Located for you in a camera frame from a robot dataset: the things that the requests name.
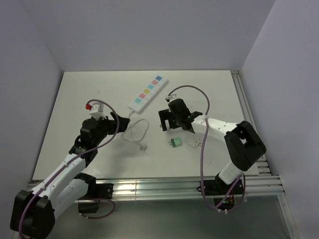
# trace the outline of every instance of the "wall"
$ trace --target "wall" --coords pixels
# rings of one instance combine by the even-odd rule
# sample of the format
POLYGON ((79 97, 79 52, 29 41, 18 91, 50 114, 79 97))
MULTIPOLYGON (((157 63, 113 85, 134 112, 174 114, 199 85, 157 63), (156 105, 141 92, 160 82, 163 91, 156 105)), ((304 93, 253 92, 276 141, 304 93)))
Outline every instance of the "wall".
POLYGON ((275 0, 21 0, 64 71, 241 69, 275 0))
POLYGON ((319 1, 277 0, 242 68, 302 238, 318 238, 319 1))
POLYGON ((15 195, 31 179, 61 71, 17 0, 0 1, 1 238, 15 195))

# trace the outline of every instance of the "robotic arm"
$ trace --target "robotic arm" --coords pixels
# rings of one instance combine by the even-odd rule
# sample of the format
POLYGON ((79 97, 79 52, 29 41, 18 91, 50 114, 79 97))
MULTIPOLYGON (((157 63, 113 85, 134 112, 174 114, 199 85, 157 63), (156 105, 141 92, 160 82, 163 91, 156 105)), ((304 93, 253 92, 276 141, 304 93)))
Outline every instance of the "robotic arm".
POLYGON ((83 121, 80 135, 61 165, 31 191, 21 190, 15 197, 10 223, 12 230, 19 231, 22 213, 36 194, 38 195, 27 209, 22 224, 22 233, 34 239, 46 238, 52 231, 55 220, 74 201, 81 197, 98 198, 95 177, 81 171, 92 162, 98 153, 96 147, 101 141, 107 135, 116 133, 116 117, 119 120, 118 132, 124 132, 130 120, 116 116, 114 112, 110 113, 114 120, 109 120, 103 114, 102 103, 86 105, 86 109, 90 110, 92 117, 83 121))
POLYGON ((247 121, 230 123, 210 118, 206 125, 203 113, 191 113, 182 99, 171 101, 168 108, 159 111, 163 131, 167 130, 166 120, 169 128, 181 127, 192 133, 205 133, 206 127, 209 127, 208 135, 227 145, 231 160, 215 177, 210 187, 213 189, 211 195, 225 194, 236 178, 247 171, 266 152, 265 145, 247 121))

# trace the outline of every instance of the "white power strip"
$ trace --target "white power strip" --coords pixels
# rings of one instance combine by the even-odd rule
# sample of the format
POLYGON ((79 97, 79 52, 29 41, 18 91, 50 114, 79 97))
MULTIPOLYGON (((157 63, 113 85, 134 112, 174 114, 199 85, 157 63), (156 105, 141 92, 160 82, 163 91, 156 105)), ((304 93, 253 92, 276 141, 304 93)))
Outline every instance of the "white power strip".
POLYGON ((139 96, 129 104, 129 108, 135 113, 140 114, 167 83, 168 79, 162 76, 156 76, 155 79, 142 90, 139 96))

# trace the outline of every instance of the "red connector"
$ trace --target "red connector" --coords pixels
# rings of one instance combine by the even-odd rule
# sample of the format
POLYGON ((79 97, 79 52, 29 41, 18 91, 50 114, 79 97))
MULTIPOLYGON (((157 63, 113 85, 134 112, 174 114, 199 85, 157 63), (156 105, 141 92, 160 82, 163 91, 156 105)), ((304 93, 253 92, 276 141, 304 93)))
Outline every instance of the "red connector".
POLYGON ((86 108, 87 110, 90 110, 90 109, 92 108, 92 106, 91 106, 90 104, 86 104, 86 105, 85 105, 85 108, 86 108))

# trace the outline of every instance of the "cable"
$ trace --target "cable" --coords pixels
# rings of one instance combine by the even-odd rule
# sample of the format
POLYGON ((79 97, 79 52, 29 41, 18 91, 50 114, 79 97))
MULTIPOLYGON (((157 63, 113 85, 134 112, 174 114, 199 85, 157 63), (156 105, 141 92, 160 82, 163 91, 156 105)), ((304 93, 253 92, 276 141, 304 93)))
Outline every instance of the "cable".
MULTIPOLYGON (((131 111, 131 112, 130 112, 129 118, 131 117, 131 115, 132 115, 133 113, 134 113, 134 111, 131 111)), ((140 146, 140 150, 141 150, 141 151, 145 151, 146 148, 147 148, 147 145, 144 144, 144 143, 141 143, 141 141, 144 139, 144 137, 145 137, 145 135, 146 135, 146 133, 147 133, 147 131, 148 131, 148 129, 149 129, 149 126, 150 126, 150 123, 149 123, 148 120, 146 120, 146 119, 139 119, 138 121, 134 122, 132 125, 128 126, 128 128, 126 129, 126 131, 122 133, 122 139, 125 140, 125 141, 127 141, 127 142, 130 142, 130 143, 134 143, 134 144, 139 145, 139 146, 140 146), (148 123, 148 126, 146 127, 146 129, 145 129, 145 131, 144 131, 144 134, 142 135, 142 137, 141 137, 140 139, 134 139, 132 128, 133 128, 134 126, 136 126, 136 125, 137 125, 139 122, 141 122, 141 121, 146 121, 146 122, 148 123), (125 135, 127 132, 129 132, 129 131, 131 132, 131 140, 124 138, 124 135, 125 135)))
POLYGON ((209 102, 209 98, 207 96, 207 94, 202 91, 200 88, 196 87, 196 86, 192 86, 192 85, 183 85, 183 86, 179 86, 175 89, 173 89, 169 94, 168 96, 170 96, 173 92, 175 92, 176 90, 180 89, 180 88, 184 88, 184 87, 190 87, 190 88, 194 88, 198 91, 200 91, 206 98, 207 100, 207 110, 205 112, 205 123, 206 123, 206 131, 205 131, 205 134, 204 134, 204 139, 203 139, 203 143, 202 143, 202 147, 201 147, 201 150, 200 150, 200 189, 201 189, 201 194, 203 196, 203 200, 204 200, 204 203, 206 205, 207 208, 211 209, 211 210, 217 210, 222 204, 223 202, 227 199, 227 197, 229 196, 229 194, 231 193, 231 191, 233 190, 233 188, 236 186, 236 184, 238 183, 238 181, 240 180, 240 178, 243 176, 244 178, 244 192, 243 192, 243 195, 242 195, 242 198, 241 198, 241 201, 243 200, 244 198, 244 195, 245 195, 245 190, 246 190, 246 178, 245 178, 245 175, 242 174, 240 175, 239 177, 237 177, 237 179, 233 182, 233 184, 231 185, 231 187, 229 188, 228 192, 226 193, 225 197, 214 207, 212 207, 208 200, 206 199, 206 195, 205 195, 205 187, 204 187, 204 149, 205 149, 205 143, 206 143, 206 139, 207 139, 207 136, 208 136, 208 131, 209 131, 209 124, 208 124, 208 119, 207 119, 207 115, 208 115, 208 112, 209 112, 209 108, 210 108, 210 102, 209 102))
POLYGON ((110 212, 108 212, 107 214, 103 215, 103 216, 98 216, 98 217, 91 217, 91 216, 88 216, 88 215, 85 215, 85 214, 81 214, 81 216, 85 217, 85 218, 88 218, 88 219, 102 219, 102 218, 106 218, 107 216, 109 216, 110 214, 112 214, 112 212, 114 212, 115 210, 115 202, 113 202, 111 199, 106 199, 106 198, 90 198, 90 200, 96 200, 96 201, 107 201, 107 202, 110 202, 112 203, 113 205, 113 208, 111 209, 110 212))
POLYGON ((28 204, 25 206, 25 208, 24 208, 24 210, 23 210, 23 213, 22 213, 22 216, 21 216, 21 219, 20 219, 20 222, 19 222, 18 232, 19 232, 19 236, 20 236, 21 239, 26 239, 26 238, 23 236, 23 234, 22 234, 23 221, 24 221, 24 219, 25 219, 25 215, 26 215, 28 209, 30 208, 32 202, 36 199, 36 197, 39 196, 39 194, 42 193, 42 192, 45 190, 45 188, 46 188, 48 185, 50 185, 50 183, 52 183, 53 180, 54 180, 57 176, 59 176, 59 174, 60 174, 68 165, 70 165, 74 160, 76 160, 77 158, 83 156, 83 155, 86 154, 86 153, 89 153, 89 152, 91 152, 91 151, 94 151, 94 150, 96 150, 96 149, 99 149, 99 148, 101 148, 101 147, 107 145, 109 142, 111 142, 111 141, 114 139, 114 137, 116 136, 116 134, 119 132, 120 119, 119 119, 119 116, 117 115, 117 113, 115 112, 115 110, 114 110, 108 103, 106 103, 106 102, 104 102, 104 101, 101 101, 101 100, 97 100, 97 99, 89 100, 86 104, 89 104, 89 103, 91 103, 91 102, 93 102, 93 101, 95 101, 95 102, 100 102, 100 103, 102 103, 102 104, 105 104, 107 107, 109 107, 109 108, 111 109, 111 111, 114 112, 114 115, 115 115, 115 118, 116 118, 116 122, 117 122, 117 126, 116 126, 116 130, 115 130, 114 135, 113 135, 108 141, 106 141, 105 143, 103 143, 103 144, 101 144, 101 145, 99 145, 99 146, 97 146, 97 147, 95 147, 95 148, 91 148, 91 149, 89 149, 89 150, 87 150, 87 151, 84 151, 84 152, 82 152, 82 153, 76 155, 76 156, 73 157, 72 159, 70 159, 70 161, 67 162, 67 165, 63 165, 63 166, 44 184, 44 186, 30 199, 30 201, 28 202, 28 204))

